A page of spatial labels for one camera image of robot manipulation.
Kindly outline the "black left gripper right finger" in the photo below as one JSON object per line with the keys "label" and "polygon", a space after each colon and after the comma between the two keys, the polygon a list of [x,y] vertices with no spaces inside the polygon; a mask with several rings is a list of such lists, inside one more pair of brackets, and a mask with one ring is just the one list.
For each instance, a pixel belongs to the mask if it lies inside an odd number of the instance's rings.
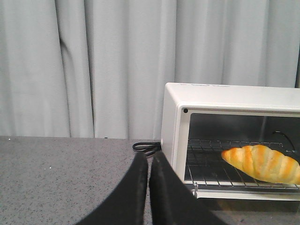
{"label": "black left gripper right finger", "polygon": [[161,151],[153,157],[149,187],[154,225],[226,224],[197,201]]}

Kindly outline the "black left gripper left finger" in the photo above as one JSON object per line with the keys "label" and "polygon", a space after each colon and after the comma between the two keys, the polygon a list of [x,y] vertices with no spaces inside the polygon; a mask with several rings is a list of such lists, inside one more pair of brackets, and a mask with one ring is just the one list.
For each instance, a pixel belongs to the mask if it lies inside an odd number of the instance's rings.
{"label": "black left gripper left finger", "polygon": [[139,152],[116,188],[78,224],[142,225],[147,184],[148,162]]}

